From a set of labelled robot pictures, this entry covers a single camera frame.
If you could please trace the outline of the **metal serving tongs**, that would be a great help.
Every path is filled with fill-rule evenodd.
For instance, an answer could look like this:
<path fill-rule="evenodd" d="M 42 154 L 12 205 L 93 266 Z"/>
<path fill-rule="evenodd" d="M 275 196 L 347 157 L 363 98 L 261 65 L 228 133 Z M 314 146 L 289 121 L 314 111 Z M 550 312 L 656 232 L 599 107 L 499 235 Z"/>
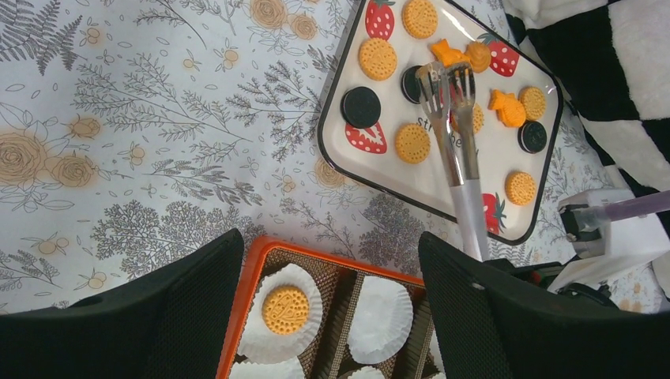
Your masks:
<path fill-rule="evenodd" d="M 474 133 L 476 83 L 467 62 L 431 62 L 416 71 L 420 105 L 438 142 L 464 253 L 490 258 Z"/>

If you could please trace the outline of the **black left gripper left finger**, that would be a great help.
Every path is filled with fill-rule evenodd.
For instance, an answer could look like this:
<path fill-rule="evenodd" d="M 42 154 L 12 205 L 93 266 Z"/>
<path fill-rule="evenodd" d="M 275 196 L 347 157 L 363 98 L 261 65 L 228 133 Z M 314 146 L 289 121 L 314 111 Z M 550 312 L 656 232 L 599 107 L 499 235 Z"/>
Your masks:
<path fill-rule="evenodd" d="M 2 316 L 2 377 L 214 378 L 243 252 L 230 230 L 72 306 Z"/>

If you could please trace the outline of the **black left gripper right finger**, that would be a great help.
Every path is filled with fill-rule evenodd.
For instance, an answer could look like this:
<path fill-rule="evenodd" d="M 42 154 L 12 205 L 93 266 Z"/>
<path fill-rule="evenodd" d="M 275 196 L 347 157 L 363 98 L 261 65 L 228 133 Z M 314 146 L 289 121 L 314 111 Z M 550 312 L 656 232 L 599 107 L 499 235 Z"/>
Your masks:
<path fill-rule="evenodd" d="M 666 378 L 669 315 L 552 293 L 430 232 L 420 267 L 448 378 Z"/>

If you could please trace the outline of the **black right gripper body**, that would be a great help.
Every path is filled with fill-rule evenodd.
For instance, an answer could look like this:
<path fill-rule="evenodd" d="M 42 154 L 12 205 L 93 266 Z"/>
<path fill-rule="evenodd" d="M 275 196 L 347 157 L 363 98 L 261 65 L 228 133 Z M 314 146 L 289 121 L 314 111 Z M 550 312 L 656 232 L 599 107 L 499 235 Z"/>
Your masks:
<path fill-rule="evenodd" d="M 506 258 L 489 260 L 487 261 L 487 265 L 545 290 L 549 288 L 559 274 L 567 267 L 567 264 L 561 264 L 558 261 L 516 267 Z M 593 289 L 583 283 L 569 283 L 558 289 L 556 293 L 569 298 L 594 302 L 608 308 L 619 308 L 610 299 L 612 293 L 606 283 L 600 284 L 597 289 Z"/>

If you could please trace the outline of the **orange cookie tin box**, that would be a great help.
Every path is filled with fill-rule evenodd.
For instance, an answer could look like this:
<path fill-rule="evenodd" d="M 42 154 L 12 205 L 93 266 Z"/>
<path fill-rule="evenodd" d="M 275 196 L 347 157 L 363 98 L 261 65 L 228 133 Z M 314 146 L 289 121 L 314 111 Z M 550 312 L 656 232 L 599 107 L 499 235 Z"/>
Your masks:
<path fill-rule="evenodd" d="M 238 353 L 247 316 L 261 281 L 289 264 L 305 269 L 322 295 L 322 323 L 315 340 L 297 359 L 306 378 L 347 378 L 354 370 L 373 366 L 385 378 L 441 378 L 442 360 L 423 281 L 382 268 L 319 253 L 268 237 L 257 238 L 247 257 L 231 317 L 217 375 L 228 378 L 234 363 L 249 360 Z M 378 364 L 353 360 L 347 344 L 356 303 L 365 276 L 378 276 L 400 283 L 412 300 L 413 320 L 408 339 L 391 358 Z"/>

